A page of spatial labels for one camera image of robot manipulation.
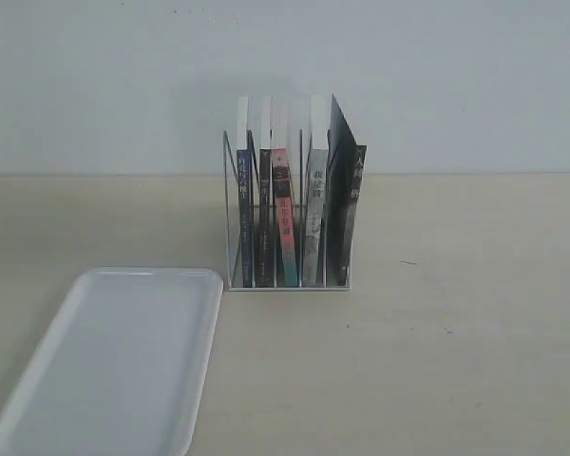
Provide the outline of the grey white spine book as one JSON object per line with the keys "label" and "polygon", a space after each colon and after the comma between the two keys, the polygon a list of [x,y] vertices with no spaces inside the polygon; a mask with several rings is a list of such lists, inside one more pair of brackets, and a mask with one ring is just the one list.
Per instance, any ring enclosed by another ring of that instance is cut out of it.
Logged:
{"label": "grey white spine book", "polygon": [[316,284],[324,214],[327,162],[329,157],[326,97],[310,99],[310,138],[306,160],[306,212],[302,284]]}

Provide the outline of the blue book with orange moon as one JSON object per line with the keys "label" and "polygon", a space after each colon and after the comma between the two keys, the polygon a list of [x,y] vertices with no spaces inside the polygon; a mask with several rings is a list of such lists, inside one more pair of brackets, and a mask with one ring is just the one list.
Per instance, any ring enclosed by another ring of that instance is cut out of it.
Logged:
{"label": "blue book with orange moon", "polygon": [[253,222],[252,222],[252,177],[251,152],[248,140],[249,98],[237,100],[237,180],[239,210],[239,240],[242,284],[253,286]]}

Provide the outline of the black cover book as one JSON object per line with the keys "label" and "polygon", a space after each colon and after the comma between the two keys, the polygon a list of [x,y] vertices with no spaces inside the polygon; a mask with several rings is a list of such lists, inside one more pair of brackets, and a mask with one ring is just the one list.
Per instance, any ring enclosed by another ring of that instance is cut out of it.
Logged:
{"label": "black cover book", "polygon": [[338,100],[332,95],[327,257],[332,279],[348,284],[357,203],[361,193],[367,147],[358,144]]}

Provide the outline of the dark brown spine book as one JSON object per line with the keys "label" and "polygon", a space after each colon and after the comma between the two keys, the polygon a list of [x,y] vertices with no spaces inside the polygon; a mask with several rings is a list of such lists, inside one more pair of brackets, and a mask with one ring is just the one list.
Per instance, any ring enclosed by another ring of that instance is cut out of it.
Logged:
{"label": "dark brown spine book", "polygon": [[271,97],[262,98],[259,160],[259,250],[258,279],[260,287],[273,281],[273,260],[270,222],[271,195]]}

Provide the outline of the pink and teal spine book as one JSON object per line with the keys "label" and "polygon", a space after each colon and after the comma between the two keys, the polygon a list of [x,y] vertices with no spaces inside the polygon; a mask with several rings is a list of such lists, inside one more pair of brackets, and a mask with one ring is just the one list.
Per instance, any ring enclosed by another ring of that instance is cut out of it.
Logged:
{"label": "pink and teal spine book", "polygon": [[288,152],[287,103],[274,97],[271,101],[271,155],[273,193],[281,247],[281,261],[285,285],[298,283],[295,256],[294,205]]}

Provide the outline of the white plastic tray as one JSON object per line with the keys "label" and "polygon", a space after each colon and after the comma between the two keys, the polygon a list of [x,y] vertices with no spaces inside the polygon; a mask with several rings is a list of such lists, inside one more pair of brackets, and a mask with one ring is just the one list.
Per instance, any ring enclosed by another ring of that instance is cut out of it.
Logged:
{"label": "white plastic tray", "polygon": [[204,268],[80,275],[0,412],[0,455],[184,455],[223,291]]}

